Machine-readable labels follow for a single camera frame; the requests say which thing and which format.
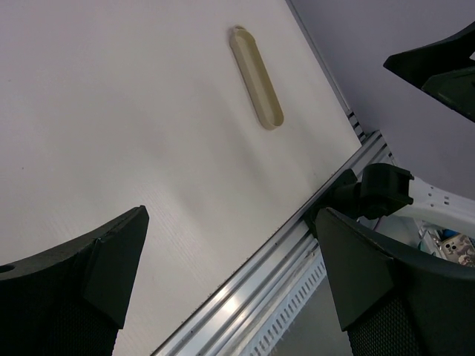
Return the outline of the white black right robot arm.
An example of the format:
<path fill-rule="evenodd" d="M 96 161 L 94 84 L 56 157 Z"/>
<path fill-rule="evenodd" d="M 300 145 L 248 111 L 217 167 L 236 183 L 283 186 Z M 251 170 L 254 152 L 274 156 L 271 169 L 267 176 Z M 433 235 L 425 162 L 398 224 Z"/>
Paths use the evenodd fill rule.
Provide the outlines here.
<path fill-rule="evenodd" d="M 398 215 L 448 228 L 443 258 L 358 223 Z M 306 213 L 354 355 L 474 353 L 474 201 L 374 163 L 346 170 Z"/>

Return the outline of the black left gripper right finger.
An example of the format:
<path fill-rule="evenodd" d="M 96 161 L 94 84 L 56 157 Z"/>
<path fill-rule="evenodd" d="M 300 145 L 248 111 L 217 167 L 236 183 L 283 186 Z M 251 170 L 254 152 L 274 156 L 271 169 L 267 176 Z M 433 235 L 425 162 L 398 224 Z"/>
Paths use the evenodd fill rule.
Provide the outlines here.
<path fill-rule="evenodd" d="M 341 330 L 354 355 L 473 355 L 474 268 L 325 208 L 315 220 Z"/>

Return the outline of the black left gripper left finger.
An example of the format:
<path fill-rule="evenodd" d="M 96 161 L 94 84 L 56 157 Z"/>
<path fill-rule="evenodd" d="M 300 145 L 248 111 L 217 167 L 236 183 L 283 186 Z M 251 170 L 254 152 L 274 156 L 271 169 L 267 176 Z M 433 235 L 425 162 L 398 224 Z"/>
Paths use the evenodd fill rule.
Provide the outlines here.
<path fill-rule="evenodd" d="M 2 355 L 112 355 L 148 230 L 141 205 L 1 266 Z"/>

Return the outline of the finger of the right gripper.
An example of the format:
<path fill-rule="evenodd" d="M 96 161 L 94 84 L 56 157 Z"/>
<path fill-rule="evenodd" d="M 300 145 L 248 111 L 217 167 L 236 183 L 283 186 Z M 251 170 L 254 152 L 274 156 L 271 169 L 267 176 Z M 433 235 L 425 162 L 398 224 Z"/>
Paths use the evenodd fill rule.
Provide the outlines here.
<path fill-rule="evenodd" d="M 422 90 L 474 122 L 474 67 L 434 75 L 424 83 Z"/>
<path fill-rule="evenodd" d="M 383 67 L 421 88 L 430 77 L 474 66 L 474 23 L 446 39 L 389 56 Z"/>

